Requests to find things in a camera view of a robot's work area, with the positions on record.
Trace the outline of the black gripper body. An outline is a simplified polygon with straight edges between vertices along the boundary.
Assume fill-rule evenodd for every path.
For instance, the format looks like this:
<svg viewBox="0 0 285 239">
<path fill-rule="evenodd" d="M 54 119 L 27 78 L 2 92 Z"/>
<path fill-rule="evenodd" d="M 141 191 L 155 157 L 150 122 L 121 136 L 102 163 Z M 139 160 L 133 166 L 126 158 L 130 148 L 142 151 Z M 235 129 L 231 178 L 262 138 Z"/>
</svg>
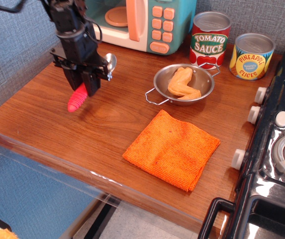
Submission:
<svg viewBox="0 0 285 239">
<path fill-rule="evenodd" d="M 56 66 L 66 70 L 93 72 L 98 78 L 110 81 L 112 71 L 106 58 L 98 54 L 99 41 L 90 23 L 82 23 L 77 30 L 56 31 L 61 47 L 53 48 L 50 53 Z"/>
</svg>

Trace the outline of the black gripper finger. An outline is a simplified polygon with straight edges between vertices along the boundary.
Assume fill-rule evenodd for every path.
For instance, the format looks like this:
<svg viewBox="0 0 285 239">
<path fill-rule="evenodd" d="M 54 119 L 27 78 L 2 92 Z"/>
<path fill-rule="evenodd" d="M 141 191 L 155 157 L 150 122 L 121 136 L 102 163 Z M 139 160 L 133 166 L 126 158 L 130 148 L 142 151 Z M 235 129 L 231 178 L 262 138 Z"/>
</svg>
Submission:
<svg viewBox="0 0 285 239">
<path fill-rule="evenodd" d="M 77 90 L 83 83 L 82 75 L 77 70 L 63 68 L 66 79 L 68 80 L 72 90 Z"/>
<path fill-rule="evenodd" d="M 94 96 L 101 87 L 101 80 L 94 73 L 89 72 L 82 73 L 82 79 L 88 96 Z"/>
</svg>

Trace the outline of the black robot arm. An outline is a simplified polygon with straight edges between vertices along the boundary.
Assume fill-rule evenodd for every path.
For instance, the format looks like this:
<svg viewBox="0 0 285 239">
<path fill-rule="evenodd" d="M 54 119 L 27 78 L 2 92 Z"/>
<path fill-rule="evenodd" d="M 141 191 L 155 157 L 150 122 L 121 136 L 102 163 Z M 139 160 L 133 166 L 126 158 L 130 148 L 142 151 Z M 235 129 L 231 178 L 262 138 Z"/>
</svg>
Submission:
<svg viewBox="0 0 285 239">
<path fill-rule="evenodd" d="M 86 16 L 83 0 L 43 0 L 42 4 L 55 24 L 61 47 L 51 50 L 56 67 L 63 69 L 71 88 L 75 91 L 85 85 L 87 95 L 93 96 L 101 80 L 111 80 L 108 61 L 97 52 L 102 37 L 96 37 L 91 18 Z"/>
</svg>

